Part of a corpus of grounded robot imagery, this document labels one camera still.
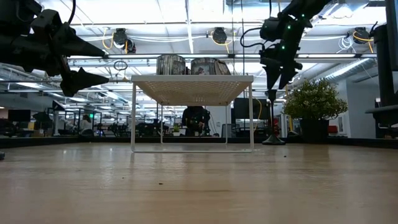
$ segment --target white table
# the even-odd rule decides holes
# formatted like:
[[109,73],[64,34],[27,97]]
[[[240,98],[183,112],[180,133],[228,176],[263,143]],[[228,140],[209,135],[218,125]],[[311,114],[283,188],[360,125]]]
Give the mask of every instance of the white table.
[[[161,105],[161,118],[164,106],[225,106],[249,88],[250,148],[243,151],[178,151],[178,152],[251,152],[254,148],[253,105],[251,75],[134,75],[132,81],[131,107],[131,151],[136,150],[136,93],[137,86]],[[160,141],[163,143],[163,122]]]

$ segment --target ceiling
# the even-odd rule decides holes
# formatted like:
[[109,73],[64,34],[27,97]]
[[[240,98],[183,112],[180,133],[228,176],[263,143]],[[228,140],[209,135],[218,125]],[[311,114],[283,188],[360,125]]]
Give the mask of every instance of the ceiling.
[[[126,28],[128,36],[134,41],[137,54],[257,54],[258,47],[243,49],[239,40],[244,30],[262,25],[269,15],[269,5],[262,3],[264,0],[243,0],[242,9],[240,1],[234,5],[226,5],[231,0],[77,0],[77,8],[71,27],[76,34],[91,44],[103,49],[107,54],[123,54],[120,49],[111,45],[111,34],[116,28]],[[54,9],[59,12],[62,21],[67,21],[72,8],[71,0],[41,0],[38,1],[44,9]],[[272,16],[276,16],[279,7],[283,9],[289,1],[277,0],[272,4]],[[367,44],[342,48],[342,37],[348,32],[352,33],[355,27],[365,27],[368,31],[378,21],[383,24],[386,21],[385,7],[365,7],[369,1],[357,0],[357,6],[352,10],[349,4],[336,4],[328,16],[320,21],[314,20],[314,28],[306,30],[306,34],[300,43],[299,54],[350,54],[370,53]],[[215,27],[224,27],[231,43],[227,46],[216,45],[206,35],[211,34]],[[258,32],[250,32],[245,35],[245,44],[253,44],[261,41]],[[90,73],[103,75],[112,79],[105,85],[97,86],[92,90],[119,90],[115,92],[118,100],[115,102],[110,96],[98,96],[96,93],[79,93],[76,98],[84,98],[84,103],[128,103],[131,101],[131,83],[120,82],[131,75],[154,75],[156,73],[155,60],[148,63],[147,60],[136,60],[127,70],[118,72],[113,68],[113,63],[104,60],[70,60],[72,69],[77,69],[73,64],[77,63],[85,67]],[[329,63],[307,62],[303,64],[303,70],[297,77],[316,77],[338,65],[338,61]],[[254,75],[254,89],[266,90],[266,73],[261,64],[256,60],[248,60],[243,66],[242,60],[228,61],[228,67],[235,75]],[[57,80],[59,77],[49,79],[42,71],[34,70],[30,76],[26,73],[10,73],[3,71],[2,79],[7,80]],[[59,83],[49,82],[37,84],[46,90],[59,90]],[[38,86],[10,84],[3,89],[11,90],[37,90]],[[64,98],[61,93],[52,93],[50,96],[66,103],[77,103]],[[258,98],[265,97],[262,91],[254,92]],[[138,102],[154,103],[143,93]],[[114,110],[127,110],[112,106]]]

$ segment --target black tripod stand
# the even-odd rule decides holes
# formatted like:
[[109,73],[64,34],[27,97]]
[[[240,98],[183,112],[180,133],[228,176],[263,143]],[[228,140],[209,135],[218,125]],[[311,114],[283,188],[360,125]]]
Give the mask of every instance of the black tripod stand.
[[284,141],[280,140],[274,131],[274,102],[276,100],[276,92],[277,90],[268,90],[268,99],[271,101],[271,135],[269,138],[262,142],[263,145],[271,145],[271,146],[283,146],[286,144]]

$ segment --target red object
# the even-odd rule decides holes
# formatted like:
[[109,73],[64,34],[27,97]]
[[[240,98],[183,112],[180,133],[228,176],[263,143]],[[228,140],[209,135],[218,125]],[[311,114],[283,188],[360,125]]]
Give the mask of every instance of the red object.
[[338,129],[337,126],[329,126],[328,127],[328,133],[332,133],[332,134],[337,134],[338,133]]

